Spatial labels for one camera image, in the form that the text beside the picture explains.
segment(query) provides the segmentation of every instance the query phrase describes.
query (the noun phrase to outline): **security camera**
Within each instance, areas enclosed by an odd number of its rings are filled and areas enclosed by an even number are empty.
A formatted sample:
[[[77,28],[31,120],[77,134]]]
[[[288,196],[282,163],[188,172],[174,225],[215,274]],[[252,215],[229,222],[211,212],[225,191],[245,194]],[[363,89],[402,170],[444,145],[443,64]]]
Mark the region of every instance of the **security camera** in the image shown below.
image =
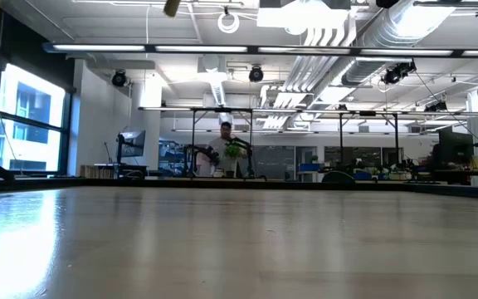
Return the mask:
[[[116,87],[125,87],[130,83],[130,79],[126,76],[126,70],[116,70],[112,76],[112,84]]]
[[[261,70],[261,66],[253,66],[252,70],[250,71],[250,75],[248,76],[250,82],[259,82],[263,80],[263,71]]]

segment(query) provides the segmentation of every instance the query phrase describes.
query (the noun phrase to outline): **computer monitor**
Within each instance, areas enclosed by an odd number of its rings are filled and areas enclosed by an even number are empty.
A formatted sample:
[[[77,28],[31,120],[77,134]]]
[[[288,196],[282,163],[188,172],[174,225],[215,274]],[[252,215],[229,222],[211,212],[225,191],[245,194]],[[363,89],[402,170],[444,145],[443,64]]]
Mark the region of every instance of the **computer monitor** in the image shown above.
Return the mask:
[[[453,132],[451,127],[438,131],[440,161],[469,164],[473,156],[473,136]]]
[[[117,158],[120,163],[122,157],[143,156],[145,144],[145,131],[123,132],[117,135],[118,152]]]

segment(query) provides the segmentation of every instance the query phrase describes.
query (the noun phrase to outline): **man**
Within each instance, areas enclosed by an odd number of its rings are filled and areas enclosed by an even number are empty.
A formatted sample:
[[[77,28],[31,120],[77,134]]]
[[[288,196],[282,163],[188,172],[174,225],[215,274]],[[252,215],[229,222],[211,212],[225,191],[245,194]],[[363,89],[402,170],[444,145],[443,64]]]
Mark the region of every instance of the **man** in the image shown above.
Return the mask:
[[[226,150],[227,143],[232,140],[232,124],[225,121],[221,123],[221,137],[211,141],[209,146],[213,147],[213,150],[219,153],[219,158],[221,162],[217,166],[218,169],[222,169],[226,174],[227,171],[236,171],[237,168],[237,159],[232,159],[224,155]],[[241,157],[244,156],[244,150],[241,150]]]

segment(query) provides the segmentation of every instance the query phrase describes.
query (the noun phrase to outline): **potted plant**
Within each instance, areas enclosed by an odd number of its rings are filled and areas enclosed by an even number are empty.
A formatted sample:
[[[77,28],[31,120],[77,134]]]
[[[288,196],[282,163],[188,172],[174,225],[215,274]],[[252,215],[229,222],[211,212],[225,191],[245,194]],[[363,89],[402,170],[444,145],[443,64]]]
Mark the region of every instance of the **potted plant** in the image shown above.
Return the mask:
[[[241,154],[241,149],[238,146],[235,145],[229,145],[224,149],[224,156],[230,158],[230,163],[227,165],[228,169],[235,169],[235,163],[237,161],[237,157]],[[233,170],[228,170],[226,172],[226,177],[227,178],[233,178],[235,175],[235,171]]]

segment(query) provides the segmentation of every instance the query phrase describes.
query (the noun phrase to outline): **green plant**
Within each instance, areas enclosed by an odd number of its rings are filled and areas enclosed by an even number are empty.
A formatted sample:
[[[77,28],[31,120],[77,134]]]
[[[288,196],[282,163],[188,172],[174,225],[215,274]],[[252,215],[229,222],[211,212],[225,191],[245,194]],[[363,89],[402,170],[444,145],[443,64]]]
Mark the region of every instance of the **green plant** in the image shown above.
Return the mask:
[[[241,153],[241,149],[235,145],[227,146],[226,149],[224,150],[224,155],[232,159],[237,158],[240,153]]]

